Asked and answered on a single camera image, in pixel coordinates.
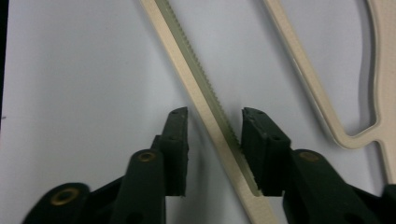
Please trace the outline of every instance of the white surface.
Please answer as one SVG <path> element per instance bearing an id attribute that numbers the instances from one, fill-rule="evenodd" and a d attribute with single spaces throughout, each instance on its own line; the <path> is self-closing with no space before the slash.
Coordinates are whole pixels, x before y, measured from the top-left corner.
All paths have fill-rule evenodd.
<path id="1" fill-rule="evenodd" d="M 242 107 L 263 110 L 293 148 L 314 149 L 348 183 L 381 191 L 374 146 L 343 150 L 323 131 L 262 1 L 170 2 L 237 133 Z M 282 2 L 346 129 L 367 126 L 360 1 Z M 20 223 L 62 183 L 97 189 L 123 175 L 129 157 L 161 133 L 167 113 L 184 105 L 188 191 L 184 199 L 167 199 L 168 223 L 248 223 L 137 0 L 10 1 L 0 223 Z M 279 204 L 277 212 L 283 213 Z"/>

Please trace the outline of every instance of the metal grommet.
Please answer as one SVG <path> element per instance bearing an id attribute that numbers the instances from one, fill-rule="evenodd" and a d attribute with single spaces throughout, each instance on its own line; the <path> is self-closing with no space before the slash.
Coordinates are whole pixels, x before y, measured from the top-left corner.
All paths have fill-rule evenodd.
<path id="1" fill-rule="evenodd" d="M 79 194 L 78 189 L 75 188 L 63 189 L 52 196 L 52 198 L 50 199 L 50 203 L 55 206 L 64 205 L 75 200 L 78 194 Z"/>
<path id="2" fill-rule="evenodd" d="M 312 152 L 301 152 L 299 154 L 300 158 L 304 159 L 305 161 L 318 161 L 319 157 Z"/>
<path id="3" fill-rule="evenodd" d="M 146 162 L 146 161 L 152 161 L 152 160 L 154 160 L 155 157 L 156 157 L 155 154 L 152 153 L 152 152 L 143 152 L 143 153 L 141 153 L 137 158 L 138 158 L 140 161 Z"/>

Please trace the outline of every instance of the hacksaw blade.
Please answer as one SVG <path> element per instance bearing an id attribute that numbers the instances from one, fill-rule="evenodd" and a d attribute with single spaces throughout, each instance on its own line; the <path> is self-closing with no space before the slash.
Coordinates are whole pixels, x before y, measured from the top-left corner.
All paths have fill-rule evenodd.
<path id="1" fill-rule="evenodd" d="M 141 0 L 141 3 L 192 99 L 250 221 L 276 223 L 271 205 L 258 190 L 230 122 L 170 4 L 166 0 Z"/>

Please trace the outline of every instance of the hacksaw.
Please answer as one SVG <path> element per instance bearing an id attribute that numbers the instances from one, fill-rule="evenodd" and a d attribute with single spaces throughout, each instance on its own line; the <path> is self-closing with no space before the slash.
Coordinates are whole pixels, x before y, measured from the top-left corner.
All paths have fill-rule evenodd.
<path id="1" fill-rule="evenodd" d="M 169 55 L 169 58 L 172 61 L 173 66 L 176 68 L 180 79 L 182 80 L 190 98 L 192 99 L 211 137 L 211 140 L 213 141 L 219 153 L 219 157 L 225 168 L 225 171 L 228 177 L 231 179 L 233 183 L 233 187 L 242 205 L 246 209 L 250 221 L 252 223 L 276 223 L 276 217 L 272 211 L 271 205 L 269 204 L 268 200 L 258 192 L 253 176 L 248 169 L 248 164 L 243 154 L 239 150 L 239 144 L 236 140 L 233 130 L 223 110 L 221 109 L 220 103 L 205 76 L 203 68 L 199 64 L 198 59 L 193 53 L 191 45 L 189 44 L 187 37 L 184 35 L 169 3 L 166 0 L 141 0 L 141 2 L 145 10 L 147 11 L 148 16 L 151 22 L 153 23 L 153 26 L 157 31 L 159 38 L 163 42 L 163 46 L 165 47 Z M 383 6 L 380 7 L 379 6 L 381 5 L 380 3 L 373 4 L 373 2 L 374 1 L 371 1 L 371 5 L 370 5 L 373 18 L 376 21 L 382 21 L 382 26 L 381 26 L 382 28 L 379 28 L 380 27 L 379 25 L 375 27 L 376 32 L 378 33 L 380 30 L 384 30 L 383 24 L 385 24 L 383 22 L 383 19 L 379 19 L 379 18 L 385 18 L 385 16 L 376 17 L 375 15 L 378 15 L 379 11 L 384 9 L 381 9 L 383 8 Z M 391 1 L 389 1 L 388 4 L 391 5 L 391 7 L 396 5 L 394 2 L 393 3 L 390 2 Z M 302 75 L 303 76 L 304 74 L 314 75 L 315 72 L 312 68 L 312 65 L 310 64 L 309 60 L 304 54 L 304 50 L 301 47 L 301 44 L 298 41 L 298 37 L 294 33 L 288 21 L 288 18 L 283 11 L 280 2 L 278 0 L 264 0 L 264 3 L 269 8 L 269 11 L 272 14 L 274 21 L 277 25 L 277 28 L 284 37 L 285 43 L 289 47 L 290 54 L 292 55 Z M 376 40 L 377 44 L 384 42 L 389 43 L 389 38 L 385 38 L 385 40 L 378 38 Z M 383 58 L 383 57 L 384 57 L 384 53 L 378 54 L 376 57 L 376 61 L 379 62 L 380 61 L 379 58 Z M 304 77 L 306 77 L 305 81 L 307 82 L 308 86 L 312 87 L 311 90 L 313 90 L 314 98 L 316 99 L 316 102 L 319 105 L 323 117 L 328 121 L 328 123 L 329 120 L 338 120 L 336 119 L 335 112 L 333 112 L 329 100 L 324 94 L 324 90 L 319 86 L 318 79 L 316 78 L 316 76 L 308 75 Z M 391 78 L 387 78 L 387 82 L 388 82 L 388 86 L 391 87 L 394 86 L 392 85 L 392 82 L 394 81 L 391 80 Z M 387 88 L 386 93 L 390 93 L 391 91 L 394 92 L 392 89 Z M 394 112 L 394 109 L 393 110 L 389 109 L 389 106 L 387 107 L 386 111 L 388 110 L 390 110 L 390 112 Z M 369 141 L 366 139 L 365 141 L 363 142 L 360 141 L 358 143 L 358 141 L 353 139 L 359 139 L 359 137 L 353 136 L 353 137 L 349 137 L 345 143 L 342 140 L 341 141 L 339 140 L 339 136 L 345 137 L 346 135 L 344 130 L 339 129 L 342 126 L 339 124 L 338 125 L 339 127 L 337 128 L 337 123 L 335 122 L 335 128 L 334 128 L 334 125 L 332 125 L 333 122 L 330 121 L 330 123 L 331 124 L 329 124 L 329 126 L 331 127 L 332 133 L 334 134 L 334 138 L 342 146 L 362 147 L 368 142 L 371 142 L 373 140 L 371 139 Z M 377 133 L 375 135 L 376 137 L 375 140 L 379 139 L 378 136 L 379 135 Z M 390 157 L 393 158 L 396 155 L 391 152 L 387 152 L 387 153 L 384 153 L 388 155 L 387 158 Z"/>

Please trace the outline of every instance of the beige handle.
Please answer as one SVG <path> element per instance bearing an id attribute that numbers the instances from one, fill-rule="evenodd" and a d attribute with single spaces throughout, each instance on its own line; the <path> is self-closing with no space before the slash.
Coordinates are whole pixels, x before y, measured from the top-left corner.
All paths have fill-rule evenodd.
<path id="1" fill-rule="evenodd" d="M 340 146 L 351 149 L 377 141 L 383 152 L 388 182 L 396 183 L 396 1 L 368 2 L 375 28 L 376 123 L 355 136 L 349 136 L 337 118 L 279 0 L 264 0 L 335 141 Z"/>

